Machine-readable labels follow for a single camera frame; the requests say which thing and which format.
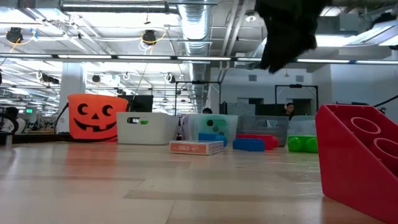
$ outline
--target green toy block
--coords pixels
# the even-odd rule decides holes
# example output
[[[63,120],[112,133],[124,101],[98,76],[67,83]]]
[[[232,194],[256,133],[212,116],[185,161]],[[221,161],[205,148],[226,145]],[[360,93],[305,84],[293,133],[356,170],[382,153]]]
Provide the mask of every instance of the green toy block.
[[[290,135],[287,138],[287,147],[290,152],[318,153],[317,137]]]

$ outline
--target red toy block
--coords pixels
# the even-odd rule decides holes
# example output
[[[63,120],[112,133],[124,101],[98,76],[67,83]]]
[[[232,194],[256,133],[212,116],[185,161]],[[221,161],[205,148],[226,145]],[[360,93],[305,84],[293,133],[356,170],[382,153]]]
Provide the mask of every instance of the red toy block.
[[[323,193],[398,223],[398,125],[372,106],[324,105],[316,118]]]
[[[278,138],[270,134],[238,134],[237,138],[261,139],[266,145],[266,150],[273,150],[278,147]]]

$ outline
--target blue foam block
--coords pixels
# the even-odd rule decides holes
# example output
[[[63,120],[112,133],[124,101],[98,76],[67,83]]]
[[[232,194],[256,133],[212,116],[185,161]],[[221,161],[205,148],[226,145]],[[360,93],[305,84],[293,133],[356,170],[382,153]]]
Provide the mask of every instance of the blue foam block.
[[[199,133],[199,140],[200,141],[223,141],[224,147],[227,145],[226,137],[220,134],[214,133]]]
[[[266,145],[261,139],[235,139],[233,148],[251,152],[263,152]]]

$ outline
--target wooden floor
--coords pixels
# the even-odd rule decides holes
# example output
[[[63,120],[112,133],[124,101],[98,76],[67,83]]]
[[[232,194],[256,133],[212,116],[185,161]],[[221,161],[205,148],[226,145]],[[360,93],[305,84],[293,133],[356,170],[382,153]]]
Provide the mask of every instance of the wooden floor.
[[[379,223],[323,196],[318,155],[168,146],[0,148],[4,224]]]

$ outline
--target orange pumpkin bucket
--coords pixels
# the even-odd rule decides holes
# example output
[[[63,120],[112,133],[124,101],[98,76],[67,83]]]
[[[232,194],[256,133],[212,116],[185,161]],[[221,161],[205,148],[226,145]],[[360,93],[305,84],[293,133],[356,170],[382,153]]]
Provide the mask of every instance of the orange pumpkin bucket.
[[[73,139],[115,140],[116,113],[125,112],[128,100],[114,96],[71,94],[69,133]]]

